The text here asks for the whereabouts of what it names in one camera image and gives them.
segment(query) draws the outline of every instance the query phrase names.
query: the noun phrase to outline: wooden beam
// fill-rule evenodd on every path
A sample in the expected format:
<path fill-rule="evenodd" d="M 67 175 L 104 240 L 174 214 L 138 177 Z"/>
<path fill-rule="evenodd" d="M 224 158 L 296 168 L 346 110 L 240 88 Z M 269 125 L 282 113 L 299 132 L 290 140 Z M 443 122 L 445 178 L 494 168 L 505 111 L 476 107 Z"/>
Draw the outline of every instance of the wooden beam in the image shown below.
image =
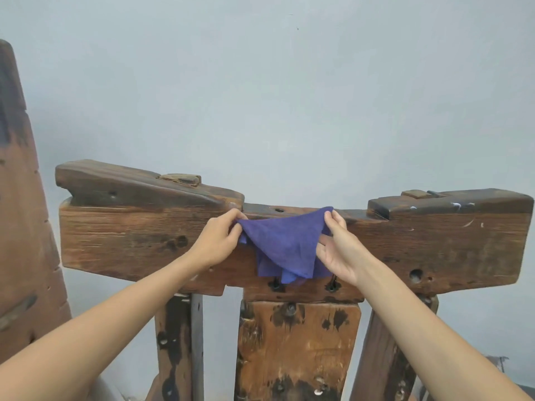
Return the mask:
<path fill-rule="evenodd" d="M 177 294 L 155 315 L 159 393 L 163 401 L 202 401 L 202 295 Z"/>
<path fill-rule="evenodd" d="M 185 253 L 205 222 L 231 207 L 251 219 L 314 210 L 248 204 L 240 193 L 202 184 L 200 176 L 178 179 L 195 183 L 87 160 L 58 166 L 57 184 L 73 194 L 60 208 L 63 264 L 136 281 Z M 408 287 L 434 295 L 516 282 L 532 210 L 528 195 L 486 189 L 410 190 L 370 200 L 367 210 L 339 212 L 348 229 Z M 230 285 L 243 287 L 249 300 L 363 299 L 344 282 L 331 289 L 328 278 L 275 289 L 272 278 L 256 275 L 255 259 L 251 247 L 240 246 L 183 292 L 219 296 Z"/>
<path fill-rule="evenodd" d="M 338 401 L 351 360 L 358 305 L 243 301 L 236 401 Z"/>
<path fill-rule="evenodd" d="M 421 300 L 437 313 L 436 296 Z M 409 361 L 372 311 L 350 401 L 407 401 L 415 379 Z"/>
<path fill-rule="evenodd" d="M 0 40 L 0 363 L 70 319 L 15 56 Z"/>

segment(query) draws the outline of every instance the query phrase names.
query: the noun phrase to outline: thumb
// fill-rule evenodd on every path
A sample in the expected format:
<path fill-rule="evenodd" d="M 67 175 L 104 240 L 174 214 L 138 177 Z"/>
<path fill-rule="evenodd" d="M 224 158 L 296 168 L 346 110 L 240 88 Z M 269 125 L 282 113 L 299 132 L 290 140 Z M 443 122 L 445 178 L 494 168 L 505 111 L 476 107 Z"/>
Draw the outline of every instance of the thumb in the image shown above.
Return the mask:
<path fill-rule="evenodd" d="M 230 242 L 232 242 L 232 244 L 234 246 L 237 245 L 237 240 L 239 239 L 240 235 L 241 235 L 241 232 L 242 232 L 242 228 L 241 228 L 241 225 L 236 223 L 230 233 L 228 234 L 227 236 L 227 240 L 229 240 Z"/>
<path fill-rule="evenodd" d="M 343 229 L 340 225 L 338 225 L 338 222 L 333 219 L 331 211 L 325 211 L 324 219 L 325 223 L 327 224 L 333 235 L 339 232 L 340 229 Z"/>

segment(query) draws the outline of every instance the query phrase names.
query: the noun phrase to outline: wooden board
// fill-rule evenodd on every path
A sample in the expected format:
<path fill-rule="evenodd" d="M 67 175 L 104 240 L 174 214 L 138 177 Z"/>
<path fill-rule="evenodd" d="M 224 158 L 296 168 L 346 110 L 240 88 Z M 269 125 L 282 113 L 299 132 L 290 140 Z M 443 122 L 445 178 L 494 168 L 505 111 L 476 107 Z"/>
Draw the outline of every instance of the wooden board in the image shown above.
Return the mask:
<path fill-rule="evenodd" d="M 421 297 L 436 314 L 438 298 Z M 381 319 L 372 311 L 351 401 L 407 401 L 416 373 Z"/>
<path fill-rule="evenodd" d="M 340 400 L 360 317 L 358 305 L 243 301 L 234 399 Z"/>
<path fill-rule="evenodd" d="M 15 57 L 0 40 L 0 363 L 70 319 Z"/>
<path fill-rule="evenodd" d="M 60 208 L 66 267 L 136 281 L 185 253 L 204 224 L 231 207 L 251 219 L 314 209 L 244 203 L 240 193 L 91 160 L 56 169 L 57 184 L 74 196 Z M 367 210 L 340 210 L 348 228 L 415 292 L 425 295 L 512 284 L 518 279 L 533 199 L 506 190 L 442 193 L 410 190 L 370 200 Z M 254 250 L 239 246 L 222 264 L 187 283 L 183 292 L 221 295 L 244 287 L 249 300 L 363 299 L 329 278 L 278 285 L 256 275 Z"/>
<path fill-rule="evenodd" d="M 155 315 L 156 384 L 163 401 L 203 400 L 202 296 L 177 294 Z"/>

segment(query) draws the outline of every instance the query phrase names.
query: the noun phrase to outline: cloth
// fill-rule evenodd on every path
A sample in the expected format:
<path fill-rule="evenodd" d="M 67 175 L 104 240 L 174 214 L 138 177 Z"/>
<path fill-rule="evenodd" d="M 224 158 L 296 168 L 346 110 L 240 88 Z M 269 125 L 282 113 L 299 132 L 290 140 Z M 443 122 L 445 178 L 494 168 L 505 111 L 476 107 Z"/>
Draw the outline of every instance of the cloth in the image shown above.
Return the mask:
<path fill-rule="evenodd" d="M 258 276 L 280 277 L 288 284 L 298 278 L 331 276 L 331 272 L 316 257 L 316 245 L 323 233 L 331 236 L 325 225 L 325 207 L 304 215 L 265 220 L 238 220 L 243 232 L 239 243 L 256 248 Z"/>

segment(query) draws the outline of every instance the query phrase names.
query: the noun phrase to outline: gray wall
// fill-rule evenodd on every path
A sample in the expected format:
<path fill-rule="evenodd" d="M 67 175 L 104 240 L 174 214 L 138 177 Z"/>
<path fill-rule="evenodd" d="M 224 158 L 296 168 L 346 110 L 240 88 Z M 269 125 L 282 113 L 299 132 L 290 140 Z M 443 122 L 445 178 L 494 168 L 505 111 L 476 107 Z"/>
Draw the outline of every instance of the gray wall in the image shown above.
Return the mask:
<path fill-rule="evenodd" d="M 53 221 L 67 196 L 53 168 L 82 158 L 198 173 L 248 202 L 365 208 L 406 189 L 535 195 L 534 12 L 535 0 L 0 0 L 0 37 Z M 439 310 L 527 385 L 533 236 L 516 285 L 444 295 Z M 65 277 L 76 313 L 127 284 Z M 207 400 L 231 399 L 240 295 L 206 300 Z M 125 395 L 156 374 L 152 330 L 106 371 Z"/>

